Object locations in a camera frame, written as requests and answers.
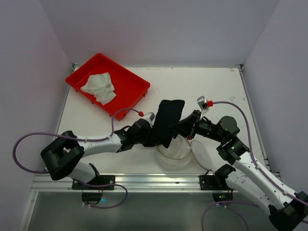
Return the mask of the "black bra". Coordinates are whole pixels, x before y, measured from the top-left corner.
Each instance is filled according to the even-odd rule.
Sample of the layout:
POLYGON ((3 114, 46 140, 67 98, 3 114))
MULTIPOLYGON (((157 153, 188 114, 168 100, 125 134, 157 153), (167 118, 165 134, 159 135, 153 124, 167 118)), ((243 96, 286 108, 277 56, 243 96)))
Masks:
POLYGON ((162 100, 160 102, 151 134, 157 146, 163 145, 168 148, 172 139, 177 136, 169 126, 179 122, 184 105, 184 100, 162 100))

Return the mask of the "pale green bra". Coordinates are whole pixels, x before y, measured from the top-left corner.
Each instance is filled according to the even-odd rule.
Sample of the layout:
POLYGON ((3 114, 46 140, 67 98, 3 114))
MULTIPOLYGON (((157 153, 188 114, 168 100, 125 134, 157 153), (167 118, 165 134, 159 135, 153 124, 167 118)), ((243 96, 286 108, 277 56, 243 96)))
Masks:
POLYGON ((102 105, 110 103, 115 97, 115 87, 108 72, 90 75, 81 91, 94 96, 102 105))

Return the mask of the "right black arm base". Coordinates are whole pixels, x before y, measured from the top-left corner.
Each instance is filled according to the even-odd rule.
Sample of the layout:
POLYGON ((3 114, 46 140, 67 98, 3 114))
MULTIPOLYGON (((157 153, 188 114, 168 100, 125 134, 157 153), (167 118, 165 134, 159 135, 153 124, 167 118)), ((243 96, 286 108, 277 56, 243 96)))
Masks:
POLYGON ((226 179, 232 172, 235 172, 235 168, 225 164, 215 172, 208 170, 204 175, 199 175, 200 190, 212 191, 215 202, 232 201, 233 189, 226 184, 226 179))

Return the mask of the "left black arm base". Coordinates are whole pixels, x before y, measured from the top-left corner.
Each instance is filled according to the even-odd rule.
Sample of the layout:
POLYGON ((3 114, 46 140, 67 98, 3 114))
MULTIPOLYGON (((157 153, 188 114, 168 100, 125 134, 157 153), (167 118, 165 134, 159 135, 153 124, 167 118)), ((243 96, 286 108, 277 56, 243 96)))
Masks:
POLYGON ((96 193, 84 192, 81 195, 82 202, 88 207, 97 209, 114 208, 112 206, 99 206, 103 198, 104 190, 114 190, 115 175, 101 175, 93 164, 78 165, 72 176, 73 190, 97 190, 96 193))

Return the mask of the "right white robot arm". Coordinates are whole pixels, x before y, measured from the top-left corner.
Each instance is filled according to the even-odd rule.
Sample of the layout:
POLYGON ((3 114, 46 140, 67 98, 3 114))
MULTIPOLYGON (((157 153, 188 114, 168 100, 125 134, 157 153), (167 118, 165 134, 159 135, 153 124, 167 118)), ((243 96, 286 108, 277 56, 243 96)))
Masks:
POLYGON ((227 163, 215 175, 263 209, 277 230, 293 231, 307 217, 308 195, 288 187, 255 159, 237 137, 240 130, 233 117, 213 124, 195 110, 170 129, 189 140, 200 135, 219 142, 217 152, 227 163))

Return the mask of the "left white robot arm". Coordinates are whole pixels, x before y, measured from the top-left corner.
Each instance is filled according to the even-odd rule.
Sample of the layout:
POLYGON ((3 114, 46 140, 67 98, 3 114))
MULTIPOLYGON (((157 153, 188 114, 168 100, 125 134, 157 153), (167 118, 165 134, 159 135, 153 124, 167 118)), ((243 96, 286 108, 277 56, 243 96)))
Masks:
POLYGON ((99 172, 94 164, 83 163, 85 156, 102 153, 119 153, 147 142, 153 127, 152 120, 141 118, 132 126, 116 130, 111 137, 78 137, 66 131, 41 151, 41 158, 52 178, 70 177, 84 183, 97 183, 99 172))

